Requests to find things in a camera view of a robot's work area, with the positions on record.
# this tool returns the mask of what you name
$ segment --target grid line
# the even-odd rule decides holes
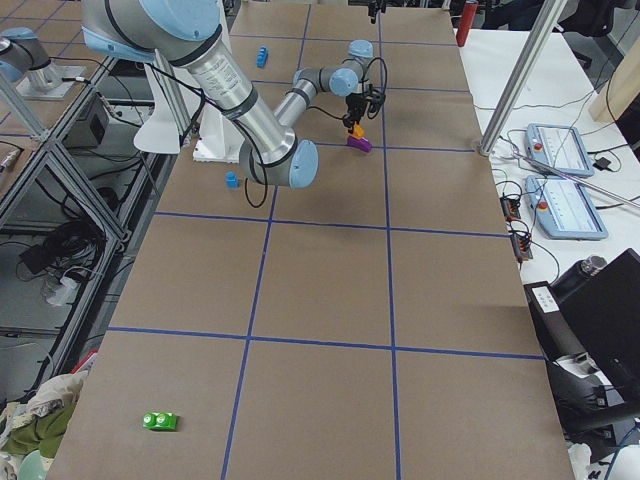
[[[378,48],[380,58],[384,59],[382,50],[382,15],[378,16]],[[388,78],[383,75],[383,67],[380,65],[380,88],[386,89]],[[393,253],[391,242],[391,208],[389,202],[389,163],[387,161],[387,125],[385,121],[385,107],[380,112],[382,120],[382,154],[384,165],[384,205],[385,205],[385,221],[387,235],[387,276],[389,288],[389,330],[391,339],[391,381],[393,390],[393,431],[395,442],[395,460],[396,460],[396,480],[402,480],[402,454],[400,441],[400,401],[398,399],[398,359],[396,353],[396,319],[395,319],[395,303],[393,296]]]
[[[338,342],[332,340],[313,340],[306,338],[286,338],[286,337],[268,337],[268,336],[246,336],[233,333],[216,333],[216,332],[204,332],[197,330],[167,330],[161,328],[144,328],[144,327],[125,327],[125,326],[110,326],[107,327],[107,331],[110,332],[124,332],[124,333],[144,333],[150,335],[168,335],[177,337],[200,337],[200,338],[215,338],[219,340],[241,340],[263,343],[281,343],[292,345],[311,345],[320,347],[334,347],[334,348],[353,348],[360,350],[383,350],[391,352],[391,345],[378,345],[373,343],[352,343],[352,342]],[[507,353],[507,352],[482,352],[478,350],[457,350],[449,348],[429,348],[429,347],[411,347],[406,345],[396,345],[395,350],[398,352],[407,353],[421,353],[432,355],[449,355],[449,356],[463,356],[463,357],[488,357],[488,358],[503,358],[511,360],[544,360],[542,355],[532,355],[526,353]]]
[[[205,220],[230,220],[236,222],[257,222],[257,223],[276,223],[281,225],[302,225],[310,227],[331,227],[331,228],[356,228],[363,230],[389,230],[391,232],[411,232],[411,233],[430,233],[440,235],[462,235],[472,237],[491,237],[491,238],[509,238],[507,233],[486,233],[486,232],[465,232],[458,230],[439,230],[430,228],[412,228],[412,227],[394,227],[394,226],[379,226],[379,225],[358,225],[349,223],[322,223],[322,222],[307,222],[303,220],[279,220],[279,219],[265,219],[265,218],[253,218],[253,217],[234,217],[225,215],[207,215],[200,213],[181,213],[181,212],[155,212],[155,215],[161,217],[181,217],[181,218],[201,218]]]
[[[309,26],[309,19],[311,17],[311,5],[307,7],[307,19],[304,26],[304,35],[307,34],[307,28]],[[300,62],[302,61],[302,53],[304,51],[304,39],[300,45],[300,55],[298,56],[298,68],[300,66]],[[276,186],[273,192],[273,198],[271,199],[271,210],[269,211],[269,220],[267,223],[267,231],[265,233],[264,245],[262,247],[262,257],[260,259],[260,268],[258,270],[258,278],[256,280],[256,289],[253,296],[253,304],[251,306],[251,317],[249,319],[249,326],[247,328],[247,338],[244,344],[244,352],[242,354],[242,363],[240,365],[240,374],[238,378],[238,384],[236,387],[236,396],[233,404],[233,412],[231,414],[231,422],[229,424],[229,434],[227,436],[227,445],[224,453],[224,460],[222,464],[222,472],[220,474],[220,479],[225,480],[227,477],[227,472],[229,469],[229,461],[231,459],[231,449],[233,447],[233,435],[235,432],[235,425],[238,419],[238,411],[240,409],[240,397],[242,395],[242,387],[244,383],[244,377],[247,369],[247,362],[249,360],[249,350],[251,347],[252,333],[253,333],[253,325],[255,323],[256,311],[258,308],[258,299],[260,297],[260,287],[262,286],[262,278],[264,275],[264,266],[266,264],[267,252],[269,250],[269,238],[271,235],[271,227],[273,226],[273,214],[276,208],[276,202],[278,199],[278,187]]]

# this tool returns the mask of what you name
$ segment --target black cable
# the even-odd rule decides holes
[[[69,208],[64,201],[58,200],[57,198],[55,198],[37,178],[35,179],[35,183],[36,185],[38,185],[38,187],[40,187],[40,190],[42,190],[42,193],[44,193],[47,196],[47,198],[49,198],[49,200],[51,200],[53,203],[57,205],[60,205],[62,214],[65,217],[68,217],[71,219],[78,219],[82,217],[80,213],[75,212],[74,210],[71,210],[71,208]]]
[[[116,270],[116,272],[113,275],[111,275],[111,277],[109,277],[108,279],[104,279],[104,282],[105,283],[112,282],[114,278],[116,278],[118,275],[124,272],[127,267],[130,267],[131,265],[133,265],[134,262],[135,260],[131,260],[129,263],[121,266],[118,270]]]
[[[209,98],[204,90],[202,90],[201,88],[195,88],[192,87],[191,85],[183,82],[182,80],[180,80],[179,78],[177,78],[174,75],[171,75],[167,72],[165,72],[162,69],[159,69],[157,67],[155,67],[154,65],[151,64],[147,64],[153,71],[160,73],[161,75],[164,75],[167,78],[170,78],[171,80],[173,80],[174,82],[177,82],[179,85],[182,85],[183,87],[185,87],[188,91],[190,91],[191,93],[198,95],[201,99],[203,99],[206,103],[208,103],[209,105],[211,105],[213,108],[215,108],[216,110],[218,110],[219,112],[222,113],[222,109],[216,105],[216,103]],[[248,182],[248,178],[245,178],[245,182],[244,182],[244,194],[245,194],[245,198],[247,199],[247,202],[249,203],[249,205],[251,205],[253,208],[260,208],[264,205],[264,203],[267,200],[267,196],[269,193],[269,182],[267,179],[267,169],[266,166],[263,162],[262,159],[262,154],[260,153],[260,149],[258,148],[255,140],[253,139],[253,137],[251,135],[249,135],[246,127],[244,125],[242,125],[242,123],[240,123],[238,120],[233,120],[232,123],[240,130],[242,131],[242,133],[244,134],[245,138],[247,138],[249,140],[249,142],[251,142],[251,145],[253,147],[253,149],[255,150],[255,152],[258,155],[258,165],[260,165],[260,168],[262,169],[262,174],[264,177],[264,192],[263,192],[263,196],[262,199],[260,200],[259,203],[253,203],[253,201],[251,200],[251,198],[249,197],[249,191],[248,191],[248,187],[247,187],[247,182]]]
[[[3,143],[4,145],[10,145],[12,147],[19,149],[21,152],[24,152],[24,148],[22,148],[20,145],[16,145],[15,143],[6,142],[4,140],[0,140],[0,143]]]
[[[134,167],[140,166],[141,164],[142,164],[142,160],[132,163],[131,165],[127,165],[126,167],[118,168],[117,170],[109,170],[108,172],[98,173],[96,175],[89,177],[89,180],[93,181],[101,177],[106,177],[108,175],[114,175],[116,173],[126,172],[127,170],[131,170]]]
[[[6,242],[1,242],[0,247],[2,247],[3,245],[20,245],[22,247],[27,247],[27,248],[32,247],[32,245],[29,245],[28,243],[16,242],[14,240],[7,240]]]
[[[531,243],[537,247],[540,247],[542,250],[547,252],[551,256],[551,258],[553,258],[553,261],[556,263],[556,276],[549,283],[555,282],[558,278],[560,278],[560,262],[558,262],[558,259],[556,258],[556,256],[553,253],[551,253],[547,248],[543,247],[539,243],[534,242],[533,240],[531,240]]]
[[[320,107],[317,107],[317,106],[315,106],[315,105],[310,105],[310,106],[308,106],[308,107],[307,107],[307,110],[319,110],[319,111],[321,111],[322,113],[324,113],[326,116],[331,117],[331,118],[333,118],[333,119],[335,119],[335,120],[340,120],[340,121],[342,121],[342,120],[344,119],[344,116],[342,116],[342,117],[338,117],[337,115],[334,115],[334,114],[333,114],[333,113],[331,113],[331,112],[327,112],[324,108],[320,108]]]
[[[110,162],[113,163],[127,163],[130,162],[131,160],[133,160],[134,158],[138,157],[142,152],[140,150],[138,150],[136,153],[134,153],[133,155],[130,155],[129,157],[123,159],[123,160],[116,160],[114,157],[105,155],[103,153],[98,153],[95,150],[91,150],[89,148],[83,148],[83,147],[77,147],[77,148],[70,148],[70,151],[81,151],[81,152],[87,152],[90,153],[91,155],[95,155],[98,158],[102,158],[103,160],[109,160]]]
[[[628,147],[629,144],[625,143],[624,145],[617,145],[615,147],[611,147],[611,148],[604,148],[602,150],[594,150],[592,152],[587,152],[589,155],[597,155],[598,153],[603,153],[603,152],[611,152],[612,150],[618,150],[619,148],[624,148],[624,147]]]

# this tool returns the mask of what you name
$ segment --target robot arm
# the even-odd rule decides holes
[[[62,83],[57,65],[51,61],[33,31],[10,28],[0,34],[0,72],[11,82],[27,74],[34,89],[47,92]]]
[[[222,43],[220,12],[218,0],[84,0],[82,29],[86,44],[106,55],[148,63],[158,50],[187,69],[245,137],[240,163],[247,176],[304,188],[315,178],[318,152],[298,140],[293,124],[318,92],[348,97],[368,85],[373,47],[366,55],[350,50],[341,66],[298,72],[274,114]]]

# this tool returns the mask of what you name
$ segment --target blue block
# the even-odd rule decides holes
[[[238,176],[234,172],[227,172],[227,187],[229,188],[238,188],[240,186],[240,181],[238,180]]]
[[[260,68],[264,68],[264,66],[267,64],[267,58],[269,58],[269,49],[262,45],[258,50],[256,65]]]

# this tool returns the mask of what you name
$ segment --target cable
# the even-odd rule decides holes
[[[0,143],[2,143],[4,145],[9,145],[11,147],[15,147],[15,148],[19,149],[21,152],[24,152],[24,148],[22,148],[20,145],[16,145],[15,143],[5,142],[4,140],[0,140]]]
[[[553,261],[556,264],[556,276],[553,277],[553,280],[551,280],[549,283],[555,282],[558,278],[560,278],[560,262],[558,262],[558,259],[556,258],[556,256],[553,253],[551,253],[547,248],[543,247],[537,242],[534,242],[533,240],[531,240],[531,243],[537,247],[540,247],[542,250],[547,252],[551,256],[551,258],[553,258]]]
[[[307,107],[307,110],[320,110],[320,111],[321,111],[322,113],[324,113],[326,116],[331,117],[331,118],[333,118],[333,119],[335,119],[335,120],[340,120],[340,121],[342,121],[342,120],[345,118],[344,116],[342,116],[342,117],[338,117],[337,115],[334,115],[333,113],[327,112],[324,108],[320,108],[320,107],[317,107],[317,106],[315,106],[315,105],[310,105],[310,106],[308,106],[308,107]]]
[[[171,74],[165,72],[164,70],[155,67],[154,65],[151,65],[151,64],[147,64],[147,65],[153,71],[158,72],[161,75],[166,76],[167,78],[170,78],[174,82],[177,82],[179,85],[182,85],[183,87],[185,87],[191,93],[193,93],[195,95],[198,95],[206,103],[208,103],[213,108],[215,108],[216,110],[218,110],[219,112],[222,113],[222,109],[220,107],[218,107],[218,105],[216,105],[216,103],[211,98],[209,98],[205,94],[204,90],[202,90],[201,88],[198,89],[198,88],[192,87],[191,85],[183,82],[182,80],[180,80],[176,76],[171,75]],[[267,179],[267,169],[266,169],[267,166],[263,162],[262,153],[260,152],[260,149],[258,148],[258,146],[257,146],[255,140],[253,139],[253,137],[251,135],[249,135],[249,132],[247,131],[247,128],[242,123],[240,123],[240,121],[238,121],[237,119],[233,120],[232,123],[244,134],[245,138],[248,139],[249,142],[251,142],[253,150],[255,150],[255,152],[258,155],[258,165],[260,165],[260,168],[262,169],[262,174],[263,174],[263,177],[264,177],[264,183],[263,183],[264,192],[263,192],[263,195],[262,195],[262,199],[257,204],[253,203],[253,201],[249,197],[249,190],[248,190],[248,186],[247,186],[248,178],[245,178],[245,182],[244,182],[244,195],[245,195],[245,198],[247,199],[247,202],[249,203],[249,205],[251,205],[253,208],[260,208],[265,204],[265,202],[267,200],[267,196],[268,196],[269,182],[268,182],[268,179]]]
[[[20,343],[18,345],[11,345],[9,347],[0,347],[0,350],[13,350],[15,348],[22,348],[22,347],[38,347],[40,350],[42,350],[45,355],[47,356],[47,358],[49,359],[49,364],[51,365],[51,373],[56,371],[56,365],[53,362],[53,357],[51,356],[51,354],[47,351],[46,348],[44,348],[42,345],[40,345],[37,342],[28,342],[28,343]]]
[[[611,472],[613,471],[613,466],[615,465],[616,460],[618,459],[618,455],[620,454],[620,451],[624,447],[626,447],[625,445],[626,441],[629,439],[629,437],[635,430],[640,431],[640,427],[638,426],[637,423],[633,426],[633,428],[631,428],[627,432],[627,434],[624,437],[622,437],[622,440],[620,440],[620,443],[618,444],[618,448],[616,452],[613,454],[613,457],[611,458],[611,462],[609,463],[609,468],[607,468],[607,474],[604,476],[604,480],[609,480],[609,477],[611,476]]]
[[[136,102],[133,99],[133,95],[131,95],[131,91],[127,88],[127,86],[124,84],[124,82],[122,80],[120,80],[116,75],[111,75],[111,73],[112,73],[111,70],[107,69],[107,67],[105,66],[105,64],[103,62],[99,62],[98,60],[95,60],[93,58],[54,57],[54,56],[52,56],[51,58],[53,58],[54,60],[72,60],[72,61],[76,61],[76,62],[93,62],[93,63],[99,65],[101,68],[103,68],[105,71],[107,71],[109,73],[111,78],[113,78],[116,82],[118,82],[122,86],[124,91],[127,93],[127,96],[129,97],[129,100],[131,101],[131,106],[133,107],[133,109],[138,114],[138,118],[140,118],[140,122],[144,123],[144,120],[142,119],[142,113],[140,112],[140,110],[138,110]]]
[[[73,220],[77,220],[79,218],[82,218],[82,215],[78,212],[75,212],[73,210],[71,210],[71,208],[69,208],[67,206],[67,204],[64,201],[60,201],[57,198],[55,198],[47,189],[46,187],[40,182],[40,180],[38,180],[37,178],[35,179],[35,183],[36,185],[38,185],[38,187],[40,187],[40,190],[42,190],[42,193],[44,193],[47,198],[49,198],[49,200],[51,200],[53,203],[60,205],[60,209],[62,210],[62,214],[69,218],[69,219],[73,219]]]

